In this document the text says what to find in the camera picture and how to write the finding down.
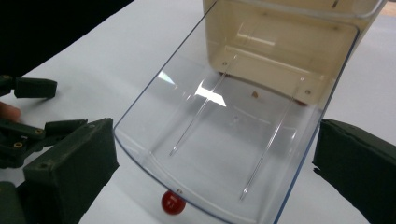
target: clear plastic bin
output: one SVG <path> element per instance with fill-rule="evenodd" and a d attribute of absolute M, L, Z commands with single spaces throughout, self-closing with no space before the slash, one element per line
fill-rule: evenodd
<path fill-rule="evenodd" d="M 276 222 L 335 83 L 385 3 L 205 0 L 117 140 L 208 214 Z"/>

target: screw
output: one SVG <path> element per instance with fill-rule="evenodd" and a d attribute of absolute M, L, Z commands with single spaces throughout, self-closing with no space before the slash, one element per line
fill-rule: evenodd
<path fill-rule="evenodd" d="M 42 129 L 36 129 L 36 130 L 35 130 L 35 133 L 36 133 L 36 134 L 42 134 L 42 133 L 43 133 L 43 130 L 42 130 Z"/>
<path fill-rule="evenodd" d="M 17 148 L 23 147 L 23 143 L 22 142 L 16 142 L 16 143 L 14 143 L 14 147 L 17 147 Z"/>

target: white table surface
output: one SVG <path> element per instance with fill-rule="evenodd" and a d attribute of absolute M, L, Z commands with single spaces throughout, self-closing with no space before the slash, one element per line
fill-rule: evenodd
<path fill-rule="evenodd" d="M 16 99 L 10 94 L 0 100 L 19 107 L 21 122 L 36 127 L 62 119 L 117 122 L 198 22 L 201 4 L 135 0 L 26 75 L 58 81 L 55 98 Z M 356 125 L 396 145 L 395 41 L 396 18 L 379 16 L 346 66 L 325 118 Z M 315 142 L 279 223 L 367 223 L 313 172 L 314 150 Z M 192 206 L 179 216 L 166 215 L 160 204 L 166 189 L 120 147 L 117 152 L 120 168 L 80 223 L 221 223 Z M 21 169 L 0 170 L 0 180 L 20 184 Z"/>

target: small red sphere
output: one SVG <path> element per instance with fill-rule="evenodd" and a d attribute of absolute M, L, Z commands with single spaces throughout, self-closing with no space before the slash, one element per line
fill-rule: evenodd
<path fill-rule="evenodd" d="M 165 213 L 174 216 L 180 214 L 184 210 L 186 202 L 177 194 L 168 190 L 163 195 L 161 205 L 163 206 L 163 211 L 165 211 Z"/>

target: beige container wall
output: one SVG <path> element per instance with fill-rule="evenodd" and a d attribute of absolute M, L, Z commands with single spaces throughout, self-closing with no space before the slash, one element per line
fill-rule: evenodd
<path fill-rule="evenodd" d="M 377 3 L 367 1 L 357 7 L 356 1 L 341 1 L 333 7 L 332 1 L 305 2 L 310 4 L 217 1 L 205 16 L 210 64 L 220 72 L 227 69 L 229 75 L 323 107 Z"/>

